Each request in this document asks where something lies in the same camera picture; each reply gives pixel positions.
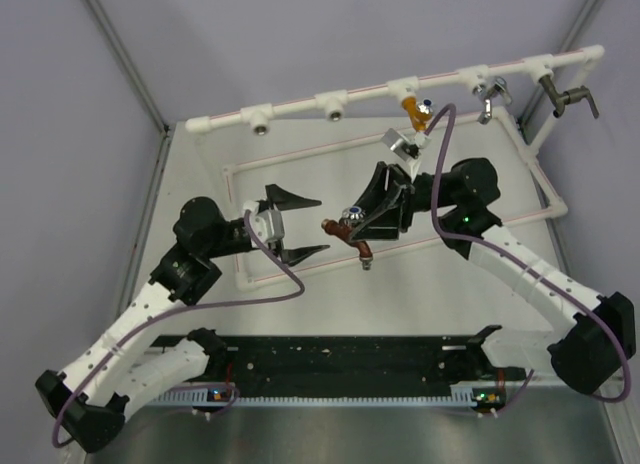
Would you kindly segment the brown faucet chrome knob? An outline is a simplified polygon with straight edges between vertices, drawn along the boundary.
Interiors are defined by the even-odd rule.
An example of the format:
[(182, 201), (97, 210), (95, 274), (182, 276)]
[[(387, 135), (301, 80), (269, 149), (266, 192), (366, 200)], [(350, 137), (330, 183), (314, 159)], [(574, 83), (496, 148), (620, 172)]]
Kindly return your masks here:
[(352, 205), (342, 211), (339, 220), (324, 219), (321, 228), (327, 235), (334, 236), (349, 247), (356, 249), (362, 269), (369, 271), (374, 260), (369, 244), (366, 241), (357, 241), (351, 238), (352, 232), (364, 221), (364, 218), (364, 210), (360, 206)]

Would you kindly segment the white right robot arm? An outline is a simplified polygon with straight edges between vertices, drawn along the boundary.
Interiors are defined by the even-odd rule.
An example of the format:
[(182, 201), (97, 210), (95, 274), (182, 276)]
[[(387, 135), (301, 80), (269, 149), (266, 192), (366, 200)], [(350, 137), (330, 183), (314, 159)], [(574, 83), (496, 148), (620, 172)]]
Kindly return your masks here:
[(440, 176), (410, 176), (379, 162), (368, 186), (343, 212), (349, 241), (391, 241), (417, 213), (447, 213), (432, 222), (444, 244), (502, 281), (551, 326), (513, 331), (492, 325), (467, 354), (469, 372), (487, 380), (502, 367), (554, 373), (576, 392), (594, 394), (636, 353), (635, 308), (622, 293), (606, 296), (546, 262), (516, 238), (488, 206), (500, 196), (498, 176), (486, 158), (456, 163)]

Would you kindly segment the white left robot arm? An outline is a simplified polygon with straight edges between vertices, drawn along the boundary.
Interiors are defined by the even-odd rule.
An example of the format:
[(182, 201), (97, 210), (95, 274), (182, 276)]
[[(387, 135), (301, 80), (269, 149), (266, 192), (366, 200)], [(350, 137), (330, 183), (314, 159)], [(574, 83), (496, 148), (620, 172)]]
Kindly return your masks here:
[[(322, 246), (286, 249), (282, 214), (319, 206), (316, 199), (276, 184), (265, 198), (249, 201), (242, 217), (226, 219), (206, 196), (187, 201), (173, 226), (175, 244), (120, 317), (81, 356), (59, 371), (46, 370), (35, 387), (54, 418), (52, 443), (77, 444), (88, 454), (115, 440), (140, 408), (177, 384), (201, 376), (216, 380), (226, 371), (225, 344), (212, 330), (194, 326), (166, 355), (137, 366), (170, 319), (206, 309), (202, 297), (221, 277), (215, 259), (260, 250), (284, 272)], [(68, 434), (67, 442), (59, 433)]]

